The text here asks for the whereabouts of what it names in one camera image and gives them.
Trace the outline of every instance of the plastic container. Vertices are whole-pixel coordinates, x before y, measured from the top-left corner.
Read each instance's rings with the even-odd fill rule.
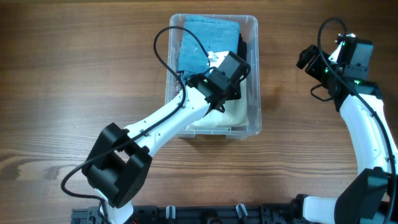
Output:
[[[186,16],[191,14],[175,14],[170,18],[170,26],[184,26]],[[259,69],[259,39],[258,22],[254,16],[234,15],[198,15],[215,19],[238,22],[241,27],[243,41],[248,43],[247,63],[251,66],[251,72],[246,79],[246,91],[248,99],[247,126],[225,128],[200,128],[184,129],[179,132],[181,138],[194,138],[197,134],[224,134],[228,139],[244,139],[257,135],[262,129],[261,124],[261,94],[260,94],[260,69]],[[169,31],[169,58],[168,65],[177,69],[178,48],[182,40],[183,31],[171,29]],[[165,103],[175,97],[176,80],[170,72],[167,72]]]

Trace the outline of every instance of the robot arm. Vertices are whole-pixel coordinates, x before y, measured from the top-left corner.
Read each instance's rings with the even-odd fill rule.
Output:
[[[366,80],[372,43],[353,34],[339,35],[336,43],[339,46],[330,56],[323,54],[327,55],[341,79],[377,113],[386,129],[392,153],[398,156],[384,117],[381,91],[376,83]],[[331,74],[314,45],[300,54],[297,66],[303,69],[306,64],[305,71],[328,89],[336,110],[348,127],[358,163],[358,177],[339,198],[305,197],[302,216],[311,222],[327,224],[381,223],[384,214],[379,207],[387,188],[392,185],[391,162],[397,167],[396,161],[389,160],[381,127],[364,103]]]
[[[130,157],[124,162],[112,152],[82,168],[88,183],[107,202],[106,211],[103,207],[101,211],[108,214],[112,224],[122,224],[132,215],[130,201],[144,185],[157,151],[181,129],[201,119],[210,110],[221,110],[226,100],[240,95],[239,82],[242,76],[247,76],[248,70],[249,64],[230,52],[208,77],[199,73],[187,81],[184,102],[181,92],[142,121],[124,129],[112,123],[102,130],[87,160],[124,144],[126,147],[120,147],[119,152],[124,151]],[[157,124],[181,103],[183,106],[175,114]]]

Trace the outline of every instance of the blue towel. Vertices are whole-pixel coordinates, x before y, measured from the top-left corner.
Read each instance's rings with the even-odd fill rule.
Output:
[[[238,50],[240,33],[238,22],[187,16],[184,28],[198,37],[207,52],[232,51],[236,53]],[[189,75],[204,72],[209,68],[207,63],[206,55],[198,42],[189,33],[184,32],[177,65],[177,71],[186,71],[182,78],[186,80]]]

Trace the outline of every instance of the wooden table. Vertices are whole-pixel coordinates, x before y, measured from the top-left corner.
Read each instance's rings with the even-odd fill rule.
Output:
[[[372,40],[370,80],[397,141],[398,2],[149,1],[0,6],[0,223],[68,223],[97,204],[60,190],[99,132],[164,104],[166,70],[152,44],[175,13],[250,14],[259,21],[262,131],[245,140],[173,138],[155,156],[135,205],[288,202],[337,197],[356,177],[349,132],[317,81],[295,64],[320,24],[341,17]],[[341,29],[325,31],[331,51]],[[167,56],[168,35],[159,39]],[[326,91],[320,90],[322,96]],[[81,173],[68,188],[93,194]]]

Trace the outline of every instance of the white cloth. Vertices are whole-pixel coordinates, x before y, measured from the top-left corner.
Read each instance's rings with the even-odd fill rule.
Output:
[[[218,67],[229,52],[209,52],[211,67]],[[246,79],[241,83],[241,98],[239,100],[225,101],[225,112],[217,110],[210,111],[204,118],[187,126],[187,129],[201,128],[230,128],[247,126],[248,120],[248,99],[246,96]]]

